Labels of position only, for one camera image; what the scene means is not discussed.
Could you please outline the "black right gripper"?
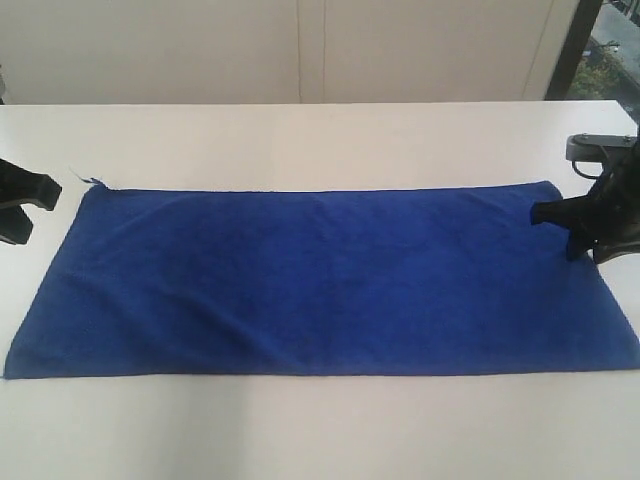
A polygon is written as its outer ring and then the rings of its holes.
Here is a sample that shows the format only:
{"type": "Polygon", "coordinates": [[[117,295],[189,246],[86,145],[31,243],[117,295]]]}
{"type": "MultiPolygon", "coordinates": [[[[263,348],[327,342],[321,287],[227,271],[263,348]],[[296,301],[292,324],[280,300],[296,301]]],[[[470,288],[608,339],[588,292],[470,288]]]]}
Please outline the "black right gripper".
{"type": "Polygon", "coordinates": [[[639,253],[639,135],[596,135],[602,172],[587,196],[536,202],[532,225],[543,223],[569,232],[566,258],[575,261],[592,250],[596,264],[639,253]]]}

